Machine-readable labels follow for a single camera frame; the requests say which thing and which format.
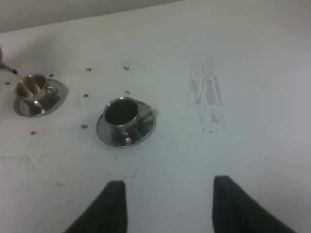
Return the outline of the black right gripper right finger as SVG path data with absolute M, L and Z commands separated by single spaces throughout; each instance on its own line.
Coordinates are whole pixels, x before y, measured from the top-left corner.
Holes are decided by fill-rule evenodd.
M 215 176 L 212 224 L 216 233 L 293 233 L 229 176 Z

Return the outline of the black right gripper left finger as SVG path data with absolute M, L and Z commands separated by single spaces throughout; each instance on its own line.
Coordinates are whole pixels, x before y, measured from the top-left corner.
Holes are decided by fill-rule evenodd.
M 110 181 L 67 233 L 126 233 L 127 201 L 124 181 Z

